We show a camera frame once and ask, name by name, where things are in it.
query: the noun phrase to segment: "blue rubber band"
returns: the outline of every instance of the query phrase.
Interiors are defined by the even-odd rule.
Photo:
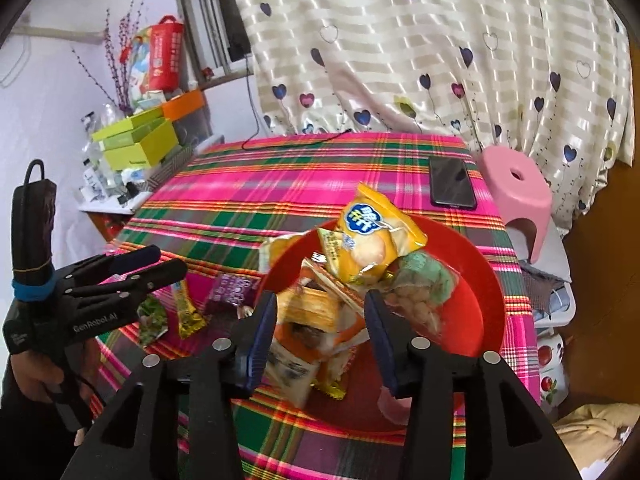
[[[23,285],[12,280],[11,286],[14,288],[14,297],[16,300],[33,303],[34,301],[46,300],[53,292],[53,289],[56,288],[56,281],[56,275],[55,272],[53,272],[49,281],[43,285]]]

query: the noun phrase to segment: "purple snack package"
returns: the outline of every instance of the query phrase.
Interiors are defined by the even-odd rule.
[[[205,304],[205,314],[216,314],[243,306],[254,306],[259,280],[249,276],[221,272],[216,276]]]

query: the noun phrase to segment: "window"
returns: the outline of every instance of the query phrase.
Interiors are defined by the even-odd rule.
[[[251,46],[236,0],[177,0],[187,53],[201,86],[242,77]]]

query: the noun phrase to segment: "human hand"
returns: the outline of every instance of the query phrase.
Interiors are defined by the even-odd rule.
[[[94,338],[88,339],[82,346],[82,364],[79,373],[90,384],[94,384],[100,367],[100,347]],[[60,384],[64,380],[64,372],[46,355],[33,350],[12,355],[10,361],[15,382],[22,394],[36,402],[50,403],[45,384]],[[82,399],[88,402],[92,395],[91,388],[80,383]]]

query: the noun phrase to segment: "orange box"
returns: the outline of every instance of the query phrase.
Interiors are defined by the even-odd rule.
[[[165,119],[177,121],[185,115],[202,108],[204,106],[204,94],[201,90],[193,90],[181,96],[162,103],[162,113]]]

